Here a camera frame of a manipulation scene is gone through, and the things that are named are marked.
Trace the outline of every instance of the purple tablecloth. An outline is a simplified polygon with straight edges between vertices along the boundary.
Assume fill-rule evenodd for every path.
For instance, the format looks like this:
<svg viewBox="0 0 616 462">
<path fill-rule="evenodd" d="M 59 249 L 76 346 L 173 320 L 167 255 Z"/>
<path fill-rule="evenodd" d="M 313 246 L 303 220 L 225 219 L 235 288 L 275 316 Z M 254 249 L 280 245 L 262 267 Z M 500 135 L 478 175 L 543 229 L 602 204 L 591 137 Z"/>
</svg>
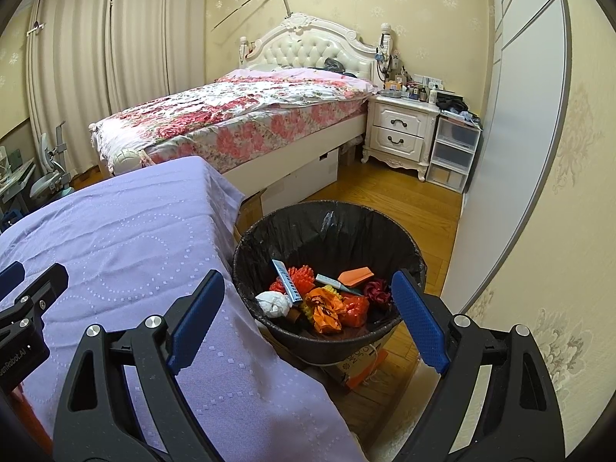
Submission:
<svg viewBox="0 0 616 462">
<path fill-rule="evenodd" d="M 18 260 L 27 273 L 1 308 L 54 262 L 69 272 L 69 288 L 44 315 L 51 356 L 24 383 L 47 432 L 89 325 L 133 328 L 216 269 L 226 281 L 224 303 L 177 381 L 224 459 L 365 460 L 322 385 L 276 356 L 230 281 L 241 199 L 204 160 L 186 157 L 78 191 L 0 236 L 0 270 Z M 127 377 L 148 443 L 164 449 L 133 368 Z"/>
</svg>

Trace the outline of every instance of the metal screw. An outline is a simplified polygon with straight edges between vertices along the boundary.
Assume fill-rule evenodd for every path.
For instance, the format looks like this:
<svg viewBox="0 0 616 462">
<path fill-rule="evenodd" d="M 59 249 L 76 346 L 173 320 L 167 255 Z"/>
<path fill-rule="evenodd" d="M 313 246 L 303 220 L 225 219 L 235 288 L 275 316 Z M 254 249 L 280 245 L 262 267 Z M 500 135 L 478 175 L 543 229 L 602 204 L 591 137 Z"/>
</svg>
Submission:
<svg viewBox="0 0 616 462">
<path fill-rule="evenodd" d="M 463 314 L 458 314 L 454 318 L 454 323 L 458 326 L 461 326 L 462 328 L 466 328 L 467 326 L 470 326 L 470 319 Z"/>
<path fill-rule="evenodd" d="M 156 328 L 161 323 L 162 323 L 162 318 L 160 316 L 154 315 L 146 319 L 146 326 L 148 328 Z"/>
<path fill-rule="evenodd" d="M 531 334 L 531 330 L 525 325 L 516 325 L 516 333 L 522 337 L 528 337 Z"/>
<path fill-rule="evenodd" d="M 87 327 L 87 330 L 85 330 L 85 334 L 88 337 L 95 337 L 100 333 L 100 327 L 98 325 L 91 325 L 89 327 Z"/>
</svg>

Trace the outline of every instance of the fishing rod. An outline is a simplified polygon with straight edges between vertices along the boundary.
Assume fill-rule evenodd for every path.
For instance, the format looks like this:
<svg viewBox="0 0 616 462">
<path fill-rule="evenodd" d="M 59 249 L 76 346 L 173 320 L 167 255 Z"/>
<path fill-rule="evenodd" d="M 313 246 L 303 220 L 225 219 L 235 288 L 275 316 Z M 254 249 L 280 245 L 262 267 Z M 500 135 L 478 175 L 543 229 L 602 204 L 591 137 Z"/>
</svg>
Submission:
<svg viewBox="0 0 616 462">
<path fill-rule="evenodd" d="M 220 21 L 218 24 L 216 24 L 213 28 L 212 31 L 215 30 L 218 26 L 220 26 L 224 21 L 226 21 L 227 19 L 230 18 L 230 16 L 232 16 L 235 12 L 237 12 L 239 9 L 241 9 L 242 7 L 244 7 L 244 5 L 247 5 L 249 2 L 251 2 L 252 0 L 246 0 L 244 3 L 242 3 L 238 8 L 236 8 L 235 10 L 233 10 L 232 13 L 230 13 L 228 16 L 226 16 L 222 21 Z M 286 16 L 289 18 L 291 17 L 291 9 L 289 8 L 289 2 L 287 0 L 283 0 L 285 3 L 285 9 L 286 9 Z"/>
</svg>

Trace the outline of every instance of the floral bedspread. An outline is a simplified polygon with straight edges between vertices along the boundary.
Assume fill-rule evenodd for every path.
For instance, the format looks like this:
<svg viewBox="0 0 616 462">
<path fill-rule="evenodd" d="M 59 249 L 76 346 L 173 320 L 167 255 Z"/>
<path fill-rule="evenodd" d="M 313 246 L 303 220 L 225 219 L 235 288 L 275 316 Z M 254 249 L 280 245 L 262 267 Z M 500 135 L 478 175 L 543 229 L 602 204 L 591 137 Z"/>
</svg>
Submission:
<svg viewBox="0 0 616 462">
<path fill-rule="evenodd" d="M 110 172 L 131 150 L 144 164 L 196 154 L 222 173 L 353 115 L 376 90 L 313 69 L 236 70 L 91 124 L 92 145 Z"/>
<path fill-rule="evenodd" d="M 297 109 L 272 107 L 179 135 L 144 149 L 142 164 L 201 156 L 221 174 L 306 135 L 366 111 L 364 100 L 330 102 Z"/>
</svg>

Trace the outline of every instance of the table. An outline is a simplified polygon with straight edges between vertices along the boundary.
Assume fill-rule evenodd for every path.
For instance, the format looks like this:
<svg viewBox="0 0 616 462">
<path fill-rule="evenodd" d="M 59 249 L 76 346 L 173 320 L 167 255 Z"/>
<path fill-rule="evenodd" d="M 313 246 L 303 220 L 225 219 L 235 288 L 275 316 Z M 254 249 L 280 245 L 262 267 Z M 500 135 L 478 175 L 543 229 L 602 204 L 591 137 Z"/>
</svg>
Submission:
<svg viewBox="0 0 616 462">
<path fill-rule="evenodd" d="M 22 211 L 25 214 L 29 213 L 28 207 L 23 200 L 22 191 L 34 172 L 35 159 L 31 158 L 10 174 L 7 179 L 0 181 L 0 196 L 2 196 L 2 203 L 8 203 L 15 198 L 22 208 Z"/>
<path fill-rule="evenodd" d="M 423 182 L 439 113 L 438 107 L 424 102 L 371 97 L 362 163 L 372 156 L 393 168 L 417 170 Z"/>
</svg>

